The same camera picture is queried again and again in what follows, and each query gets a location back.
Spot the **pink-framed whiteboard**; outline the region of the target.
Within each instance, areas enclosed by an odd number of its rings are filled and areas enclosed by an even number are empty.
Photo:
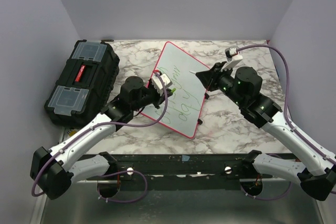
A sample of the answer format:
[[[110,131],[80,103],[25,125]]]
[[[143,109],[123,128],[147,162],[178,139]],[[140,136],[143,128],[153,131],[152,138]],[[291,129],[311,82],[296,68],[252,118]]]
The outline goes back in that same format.
[[[160,124],[187,138],[193,138],[205,101],[206,89],[189,71],[201,72],[209,70],[209,67],[167,41],[154,69],[166,73],[172,81],[170,89],[176,89],[169,97],[166,113],[160,120]]]

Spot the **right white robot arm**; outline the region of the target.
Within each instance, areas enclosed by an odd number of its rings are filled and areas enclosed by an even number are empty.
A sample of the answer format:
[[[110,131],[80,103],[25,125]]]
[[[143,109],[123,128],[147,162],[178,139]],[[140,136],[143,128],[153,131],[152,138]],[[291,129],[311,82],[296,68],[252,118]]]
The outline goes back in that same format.
[[[218,62],[195,75],[207,91],[221,91],[239,107],[248,122],[271,134],[298,158],[294,162],[251,151],[243,160],[242,173],[249,178],[257,174],[279,177],[300,185],[316,200],[326,200],[335,186],[335,155],[320,155],[322,147],[316,142],[311,140],[309,146],[303,141],[307,134],[288,123],[281,107],[261,93],[262,78],[256,70],[240,67],[233,76],[232,70],[222,70],[223,65]]]

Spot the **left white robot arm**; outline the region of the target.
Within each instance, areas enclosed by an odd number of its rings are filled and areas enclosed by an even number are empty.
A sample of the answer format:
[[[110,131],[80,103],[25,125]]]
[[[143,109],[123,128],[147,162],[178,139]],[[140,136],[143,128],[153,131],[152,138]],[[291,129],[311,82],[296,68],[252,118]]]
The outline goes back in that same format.
[[[173,94],[171,79],[165,73],[154,72],[148,85],[137,76],[128,77],[120,93],[75,135],[50,149],[40,147],[33,153],[30,177],[34,183],[34,197],[46,195],[54,200],[63,195],[72,184],[91,177],[112,179],[116,175],[116,161],[108,153],[93,158],[81,157],[101,140],[131,124],[134,112],[161,104],[167,109],[168,98]]]

